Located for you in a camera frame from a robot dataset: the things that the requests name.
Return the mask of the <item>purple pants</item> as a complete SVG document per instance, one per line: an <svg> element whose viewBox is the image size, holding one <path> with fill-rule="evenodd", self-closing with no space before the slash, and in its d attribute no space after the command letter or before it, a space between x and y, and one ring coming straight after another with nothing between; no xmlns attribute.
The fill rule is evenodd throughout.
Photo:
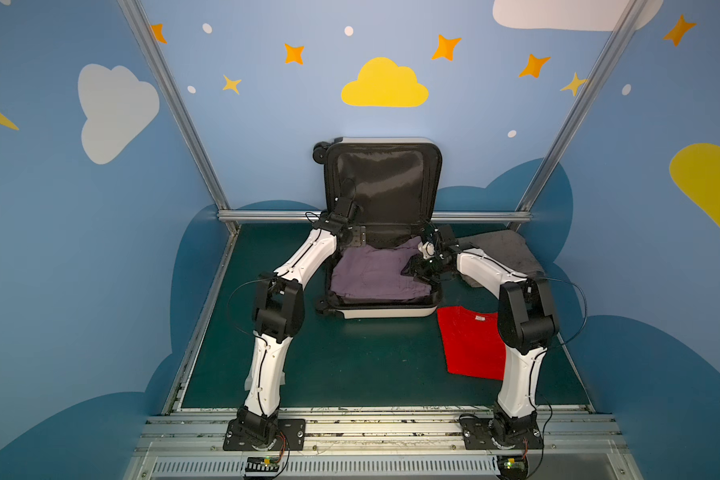
<svg viewBox="0 0 720 480"><path fill-rule="evenodd" d="M348 248L333 268L330 289L346 300L412 301L431 294L431 286L405 276L408 261L420 253L419 236L394 248Z"/></svg>

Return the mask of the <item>grey towel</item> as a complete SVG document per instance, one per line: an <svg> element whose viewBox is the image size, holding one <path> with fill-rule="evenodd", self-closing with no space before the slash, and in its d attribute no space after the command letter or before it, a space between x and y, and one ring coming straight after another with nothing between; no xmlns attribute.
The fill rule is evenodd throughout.
<svg viewBox="0 0 720 480"><path fill-rule="evenodd" d="M458 244L464 248L458 272L472 287L483 287L496 297L503 283L546 275L525 239L512 230L461 237Z"/></svg>

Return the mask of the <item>red t-shirt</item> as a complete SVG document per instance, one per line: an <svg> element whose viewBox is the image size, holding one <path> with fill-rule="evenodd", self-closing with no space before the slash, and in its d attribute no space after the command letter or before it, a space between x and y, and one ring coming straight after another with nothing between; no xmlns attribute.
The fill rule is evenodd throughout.
<svg viewBox="0 0 720 480"><path fill-rule="evenodd" d="M450 374L502 381L506 348L497 313L478 313L461 306L437 310L446 368Z"/></svg>

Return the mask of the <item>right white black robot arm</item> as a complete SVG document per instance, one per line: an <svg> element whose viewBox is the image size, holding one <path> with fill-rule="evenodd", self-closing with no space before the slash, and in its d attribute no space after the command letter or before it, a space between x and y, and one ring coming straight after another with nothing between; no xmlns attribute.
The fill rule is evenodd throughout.
<svg viewBox="0 0 720 480"><path fill-rule="evenodd" d="M446 272L464 274L498 299L498 334L506 347L502 387L489 431L493 442L509 449L541 438L536 390L551 339L559 332L548 279L514 270L477 247L462 246L450 226L423 230L419 253L402 274L434 284Z"/></svg>

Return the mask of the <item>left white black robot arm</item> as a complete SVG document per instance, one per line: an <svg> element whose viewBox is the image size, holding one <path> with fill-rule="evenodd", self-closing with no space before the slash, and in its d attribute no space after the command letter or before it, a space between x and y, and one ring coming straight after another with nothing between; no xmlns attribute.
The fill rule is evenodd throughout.
<svg viewBox="0 0 720 480"><path fill-rule="evenodd" d="M323 263L352 238L357 187L344 180L334 205L320 213L298 250L280 267L256 280L253 305L254 351L247 397L233 421L233 432L263 449L280 436L280 385L287 351L305 319L304 291Z"/></svg>

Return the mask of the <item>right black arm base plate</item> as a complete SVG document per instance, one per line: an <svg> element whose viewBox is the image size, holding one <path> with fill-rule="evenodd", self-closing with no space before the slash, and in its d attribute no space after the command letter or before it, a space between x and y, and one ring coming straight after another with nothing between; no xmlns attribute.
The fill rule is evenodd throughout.
<svg viewBox="0 0 720 480"><path fill-rule="evenodd" d="M528 415L509 418L477 417L473 414L458 418L467 450L541 450L544 447L536 417Z"/></svg>

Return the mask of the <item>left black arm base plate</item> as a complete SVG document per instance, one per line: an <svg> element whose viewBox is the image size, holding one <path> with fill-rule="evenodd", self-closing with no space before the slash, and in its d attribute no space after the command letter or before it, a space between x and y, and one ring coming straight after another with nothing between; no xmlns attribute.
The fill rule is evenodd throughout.
<svg viewBox="0 0 720 480"><path fill-rule="evenodd" d="M227 426L224 451L301 451L304 448L306 421L277 419L275 422L254 417L252 421L233 419Z"/></svg>

